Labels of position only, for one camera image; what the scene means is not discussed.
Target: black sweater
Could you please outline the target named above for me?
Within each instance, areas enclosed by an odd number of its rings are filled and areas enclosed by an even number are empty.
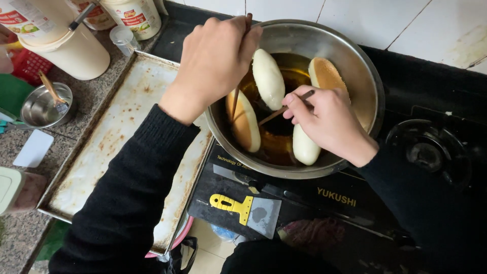
[[[172,178],[198,132],[195,125],[182,125],[154,105],[74,215],[63,246],[50,261],[50,273],[160,273],[161,264],[144,256]],[[386,148],[358,170],[439,272],[481,269],[486,256],[484,210],[477,212],[479,207],[444,182]],[[222,273],[300,273],[303,265],[317,273],[337,272],[269,240],[240,244]]]

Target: scissors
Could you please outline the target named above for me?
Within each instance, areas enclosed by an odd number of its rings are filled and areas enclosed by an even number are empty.
[[[7,122],[4,120],[0,120],[0,134],[5,133],[5,131],[11,129],[25,129],[25,128],[30,128],[30,127],[24,124],[23,122]]]

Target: bread roll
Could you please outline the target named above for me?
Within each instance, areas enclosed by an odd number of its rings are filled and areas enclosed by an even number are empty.
[[[294,157],[301,163],[310,166],[316,162],[320,152],[321,148],[304,133],[301,125],[295,125],[293,131]]]
[[[308,72],[311,78],[311,85],[314,87],[347,90],[338,70],[329,60],[323,57],[313,58],[309,63]]]
[[[254,53],[252,74],[262,100],[271,110],[280,109],[285,94],[284,79],[274,58],[263,49]]]
[[[257,118],[245,94],[240,91],[237,99],[235,118],[232,119],[235,90],[226,96],[226,112],[232,124],[232,132],[237,142],[248,152],[256,152],[261,147],[261,134]]]

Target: metal scraper blade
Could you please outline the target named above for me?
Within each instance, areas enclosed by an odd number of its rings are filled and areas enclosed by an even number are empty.
[[[276,229],[277,218],[281,210],[281,201],[254,197],[247,226],[272,239]]]

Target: hand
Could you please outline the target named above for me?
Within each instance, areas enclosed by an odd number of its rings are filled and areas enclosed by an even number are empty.
[[[311,113],[299,96],[314,89],[307,99],[315,108]],[[374,158],[379,149],[377,142],[362,128],[350,107],[348,92],[341,89],[323,90],[301,86],[282,100],[289,107],[282,115],[293,118],[303,131],[321,148],[362,167]]]
[[[184,40],[176,79],[159,107],[190,125],[212,103],[230,93],[247,73],[262,35],[253,27],[244,38],[245,16],[220,21],[210,18]]]

